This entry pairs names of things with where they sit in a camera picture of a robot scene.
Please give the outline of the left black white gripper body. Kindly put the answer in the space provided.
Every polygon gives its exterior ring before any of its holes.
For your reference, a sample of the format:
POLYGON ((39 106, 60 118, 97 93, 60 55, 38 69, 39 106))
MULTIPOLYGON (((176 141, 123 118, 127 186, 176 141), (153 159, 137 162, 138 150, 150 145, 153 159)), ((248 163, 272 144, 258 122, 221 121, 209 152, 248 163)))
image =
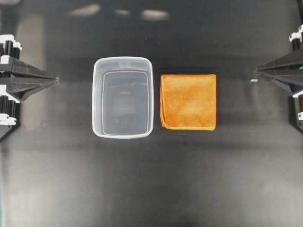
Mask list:
MULTIPOLYGON (((0 36, 0 65, 9 63, 10 58, 19 59, 22 45, 14 35, 0 36)), ((0 140, 3 141, 19 126, 20 101, 9 93, 12 75, 0 70, 0 140)))

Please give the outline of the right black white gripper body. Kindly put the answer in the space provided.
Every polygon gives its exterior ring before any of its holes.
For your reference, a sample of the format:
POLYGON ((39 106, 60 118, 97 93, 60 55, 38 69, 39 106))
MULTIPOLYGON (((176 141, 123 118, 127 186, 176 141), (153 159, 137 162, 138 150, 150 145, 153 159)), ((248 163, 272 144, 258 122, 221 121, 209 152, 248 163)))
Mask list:
MULTIPOLYGON (((301 50, 303 56, 303 25, 298 28, 297 32, 289 36, 289 41, 292 43, 293 51, 301 50)), ((303 131, 303 86, 298 85, 298 82, 290 85, 292 97, 294 99, 294 126, 300 131, 303 131)))

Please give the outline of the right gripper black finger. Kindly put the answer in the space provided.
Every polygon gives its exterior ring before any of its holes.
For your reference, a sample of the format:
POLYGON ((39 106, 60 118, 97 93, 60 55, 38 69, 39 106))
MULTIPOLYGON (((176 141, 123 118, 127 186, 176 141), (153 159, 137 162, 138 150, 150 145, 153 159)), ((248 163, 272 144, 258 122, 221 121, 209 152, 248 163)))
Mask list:
POLYGON ((291 72, 278 72, 277 70, 266 70, 262 72, 256 72, 255 74, 262 77, 275 85, 286 90, 292 95, 290 85, 291 83, 298 82, 298 85, 303 85, 303 75, 293 74, 291 72))
POLYGON ((277 70, 278 72, 291 72, 293 74, 302 75, 303 69, 303 50, 297 49, 287 55, 284 55, 278 59, 267 62, 256 68, 256 72, 262 72, 266 70, 277 70))

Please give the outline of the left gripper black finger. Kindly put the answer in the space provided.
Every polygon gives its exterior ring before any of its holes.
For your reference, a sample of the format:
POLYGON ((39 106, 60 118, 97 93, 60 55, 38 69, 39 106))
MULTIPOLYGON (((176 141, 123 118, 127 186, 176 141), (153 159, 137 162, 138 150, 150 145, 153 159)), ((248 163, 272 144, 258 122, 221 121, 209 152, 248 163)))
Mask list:
POLYGON ((9 59, 9 72, 12 73, 14 76, 38 79, 51 79, 55 80, 57 83, 60 81, 60 79, 56 75, 48 71, 38 69, 16 58, 9 59))
POLYGON ((12 83, 10 87, 10 94, 19 101, 25 101, 31 95, 58 84, 58 80, 51 80, 49 82, 44 81, 39 83, 12 83))

